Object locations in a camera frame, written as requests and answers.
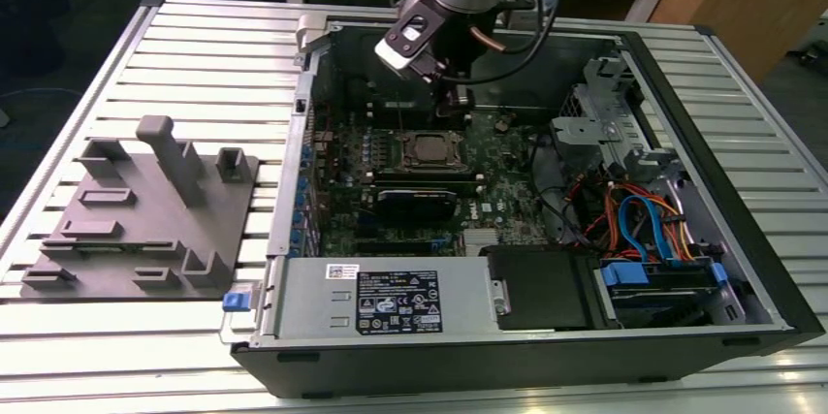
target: gray carpet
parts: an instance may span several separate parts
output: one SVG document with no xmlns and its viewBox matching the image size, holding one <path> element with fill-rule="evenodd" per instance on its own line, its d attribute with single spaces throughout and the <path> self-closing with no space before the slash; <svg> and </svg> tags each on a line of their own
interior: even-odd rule
<svg viewBox="0 0 828 414">
<path fill-rule="evenodd" d="M 386 6 L 388 0 L 311 0 L 340 5 Z M 70 0 L 71 12 L 54 20 L 66 49 L 62 69 L 39 78 L 0 76 L 0 95 L 36 88 L 83 92 L 99 71 L 110 49 L 134 15 L 140 0 Z M 771 101 L 791 122 L 823 164 L 828 162 L 828 132 L 824 105 L 828 79 L 783 61 L 764 86 Z M 27 183 L 38 162 L 56 137 L 76 97 L 66 92 L 43 92 L 0 100 L 12 123 L 0 129 L 0 218 Z"/>
</svg>

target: slotted aluminum surface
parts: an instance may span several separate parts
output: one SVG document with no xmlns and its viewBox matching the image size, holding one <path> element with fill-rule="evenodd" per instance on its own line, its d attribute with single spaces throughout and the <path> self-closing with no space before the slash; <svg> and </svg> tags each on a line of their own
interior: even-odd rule
<svg viewBox="0 0 828 414">
<path fill-rule="evenodd" d="M 31 211 L 0 262 L 0 299 L 19 295 L 23 270 L 38 258 L 38 238 L 52 232 L 83 177 L 80 166 L 70 160 L 83 140 L 126 138 L 128 150 L 147 151 L 134 138 L 146 113 L 172 116 L 176 137 L 195 140 L 199 153 L 216 153 L 231 144 L 264 161 L 236 281 L 263 277 L 299 76 L 294 32 L 299 16 L 311 10 L 388 16 L 388 11 L 372 9 L 167 0 L 134 22 L 126 37 L 136 38 L 119 45 L 100 86 L 94 85 L 87 94 L 91 111 L 67 153 L 54 173 L 32 181 L 46 183 L 46 191 L 32 197 Z M 715 41 L 684 26 L 583 20 L 560 20 L 560 26 L 630 28 L 640 34 L 828 326 L 826 174 L 802 152 L 802 143 L 791 138 L 775 110 L 734 74 L 735 66 L 722 59 L 724 52 L 715 51 Z M 668 144 L 648 106 L 646 113 Z M 230 344 L 247 339 L 252 327 L 254 316 L 224 314 L 220 303 L 0 305 L 0 411 L 684 413 L 720 412 L 730 406 L 738 412 L 828 412 L 823 389 L 828 337 L 771 357 L 731 361 L 675 383 L 311 401 L 271 397 L 236 365 Z"/>
</svg>

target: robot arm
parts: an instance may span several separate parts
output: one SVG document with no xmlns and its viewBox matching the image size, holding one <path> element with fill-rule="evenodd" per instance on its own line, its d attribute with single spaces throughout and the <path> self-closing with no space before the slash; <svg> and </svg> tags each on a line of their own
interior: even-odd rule
<svg viewBox="0 0 828 414">
<path fill-rule="evenodd" d="M 375 52 L 400 76 L 415 75 L 432 85 L 439 116 L 474 107 L 474 96 L 464 84 L 476 82 L 471 79 L 472 63 L 488 48 L 516 53 L 543 44 L 548 29 L 542 35 L 542 17 L 534 44 L 506 50 L 491 40 L 499 14 L 532 10 L 535 6 L 535 0 L 406 0 L 400 19 Z"/>
</svg>

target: blue cable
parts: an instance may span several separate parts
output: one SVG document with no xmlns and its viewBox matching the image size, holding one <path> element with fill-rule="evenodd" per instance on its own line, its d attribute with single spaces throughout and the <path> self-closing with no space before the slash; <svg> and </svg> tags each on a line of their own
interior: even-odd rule
<svg viewBox="0 0 828 414">
<path fill-rule="evenodd" d="M 662 255 L 662 259 L 671 260 L 674 258 L 674 251 L 671 250 L 671 245 L 664 240 L 664 234 L 662 232 L 662 217 L 659 216 L 659 210 L 656 209 L 656 205 L 652 201 L 650 201 L 643 196 L 628 196 L 622 201 L 622 206 L 619 207 L 619 228 L 622 230 L 622 235 L 624 239 L 632 244 L 632 247 L 638 250 L 642 255 L 642 262 L 647 262 L 647 249 L 642 245 L 640 242 L 635 240 L 635 237 L 631 235 L 631 232 L 627 228 L 627 208 L 631 204 L 632 200 L 640 200 L 647 207 L 647 211 L 650 212 L 650 218 L 652 220 L 652 236 L 656 240 L 656 248 L 659 249 L 659 254 Z"/>
</svg>

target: power supply label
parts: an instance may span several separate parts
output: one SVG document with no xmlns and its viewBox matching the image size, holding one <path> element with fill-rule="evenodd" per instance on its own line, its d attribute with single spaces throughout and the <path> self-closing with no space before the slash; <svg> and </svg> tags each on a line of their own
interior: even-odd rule
<svg viewBox="0 0 828 414">
<path fill-rule="evenodd" d="M 438 271 L 362 271 L 358 332 L 434 334 L 443 331 Z"/>
</svg>

